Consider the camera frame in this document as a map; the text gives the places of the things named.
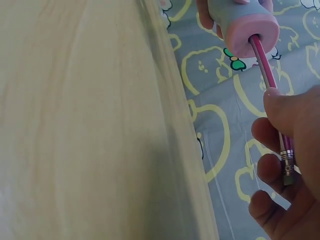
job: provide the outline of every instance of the bed sheet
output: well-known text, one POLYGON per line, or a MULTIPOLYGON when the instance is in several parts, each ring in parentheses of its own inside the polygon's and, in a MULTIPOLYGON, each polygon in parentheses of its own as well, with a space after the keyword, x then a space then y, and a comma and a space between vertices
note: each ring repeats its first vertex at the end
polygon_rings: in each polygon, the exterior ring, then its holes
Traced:
MULTIPOLYGON (((220 239, 268 239, 248 213, 250 196, 263 189, 285 208, 288 202, 257 177, 257 161, 270 152, 251 134, 253 121, 266 115, 257 59, 233 56, 215 30, 204 29, 195 0, 157 1, 183 80, 220 239)), ((280 36, 267 56, 279 89, 299 94, 320 81, 320 0, 273 4, 280 36)))

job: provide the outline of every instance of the fingernail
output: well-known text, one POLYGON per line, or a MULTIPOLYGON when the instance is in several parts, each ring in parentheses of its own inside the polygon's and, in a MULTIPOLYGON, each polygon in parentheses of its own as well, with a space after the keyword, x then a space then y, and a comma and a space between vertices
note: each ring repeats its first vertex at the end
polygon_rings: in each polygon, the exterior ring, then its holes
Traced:
POLYGON ((266 91, 265 91, 265 95, 268 97, 274 97, 274 96, 281 96, 280 91, 275 88, 275 87, 269 87, 266 91))

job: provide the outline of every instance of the wood grain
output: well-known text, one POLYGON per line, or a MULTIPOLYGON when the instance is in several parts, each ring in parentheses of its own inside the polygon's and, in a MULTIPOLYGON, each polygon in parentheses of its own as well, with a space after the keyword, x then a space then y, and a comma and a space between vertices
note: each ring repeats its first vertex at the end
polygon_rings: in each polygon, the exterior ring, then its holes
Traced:
POLYGON ((215 240, 150 0, 0 1, 0 239, 215 240))

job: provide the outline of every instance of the green bow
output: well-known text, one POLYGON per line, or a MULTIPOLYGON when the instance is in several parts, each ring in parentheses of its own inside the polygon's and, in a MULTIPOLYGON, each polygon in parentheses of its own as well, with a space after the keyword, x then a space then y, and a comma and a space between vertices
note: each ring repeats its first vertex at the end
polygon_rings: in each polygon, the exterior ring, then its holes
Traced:
POLYGON ((246 64, 238 57, 234 56, 227 48, 223 49, 225 55, 227 55, 231 61, 230 67, 235 71, 243 71, 247 69, 246 64))

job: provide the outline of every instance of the hand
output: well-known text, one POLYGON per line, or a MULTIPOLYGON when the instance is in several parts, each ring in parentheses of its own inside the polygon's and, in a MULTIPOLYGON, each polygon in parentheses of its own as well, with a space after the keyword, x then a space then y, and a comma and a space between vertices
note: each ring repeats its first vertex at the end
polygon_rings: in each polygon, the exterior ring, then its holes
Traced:
MULTIPOLYGON (((250 3, 250 0, 234 0, 234 2, 238 4, 248 4, 250 3)), ((272 0, 259 0, 259 2, 269 12, 273 11, 274 5, 272 0)), ((196 0, 196 6, 198 8, 201 25, 204 28, 211 30, 214 27, 214 20, 210 17, 210 14, 209 14, 208 0, 196 0)), ((219 38, 221 39, 223 38, 220 26, 216 26, 216 34, 218 35, 219 38)))
POLYGON ((283 186, 281 164, 274 154, 261 157, 259 178, 290 202, 285 210, 262 190, 251 198, 249 212, 272 240, 320 239, 320 85, 304 94, 283 96, 275 88, 264 94, 268 118, 252 125, 259 142, 279 153, 279 130, 294 141, 296 182, 283 186))

